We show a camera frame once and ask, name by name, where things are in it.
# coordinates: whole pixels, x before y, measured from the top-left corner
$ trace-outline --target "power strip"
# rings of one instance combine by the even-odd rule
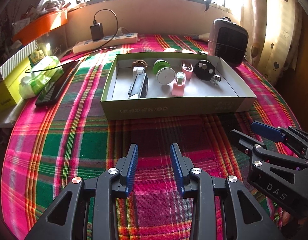
[[[112,37],[113,36],[105,36],[103,39],[98,41],[88,40],[79,42],[73,47],[73,53],[79,53],[82,51],[97,49],[98,47],[104,45]],[[137,43],[137,40],[138,40],[137,33],[127,33],[122,36],[115,36],[113,40],[111,40],[109,43],[106,44],[106,46]]]

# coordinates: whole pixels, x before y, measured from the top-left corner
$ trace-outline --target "orange box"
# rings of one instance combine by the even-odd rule
[[[15,34],[12,38],[13,42],[21,41],[25,46],[38,37],[50,32],[67,23],[67,10],[63,9],[57,12],[47,13],[35,21],[31,22]]]

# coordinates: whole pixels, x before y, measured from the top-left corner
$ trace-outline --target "beige curtain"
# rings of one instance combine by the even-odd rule
[[[295,69],[302,25],[296,0],[244,0],[241,26],[249,33],[246,59],[275,85],[288,67]]]

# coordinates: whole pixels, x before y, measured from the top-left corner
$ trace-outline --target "black disc with holes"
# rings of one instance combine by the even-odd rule
[[[196,63],[193,72],[199,79],[209,81],[215,75],[215,67],[207,60],[200,60]]]

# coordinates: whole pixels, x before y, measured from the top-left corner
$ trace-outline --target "blue rubber pad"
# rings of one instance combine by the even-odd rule
[[[131,163],[128,168],[127,177],[126,177],[126,189],[125,189],[126,197],[129,197],[132,191],[132,188],[133,188],[135,172],[137,168],[137,161],[138,161],[138,146],[136,145],[134,148]]]
[[[183,197],[183,195],[185,193],[183,173],[182,173],[180,164],[178,162],[176,151],[175,151],[173,145],[171,145],[171,161],[172,161],[172,168],[173,168],[173,172],[174,172],[174,178],[175,178],[175,182],[176,182],[177,191]]]
[[[254,121],[250,125],[252,131],[262,137],[267,138],[273,142],[282,142],[284,141],[284,136],[281,134],[281,130],[264,123]]]

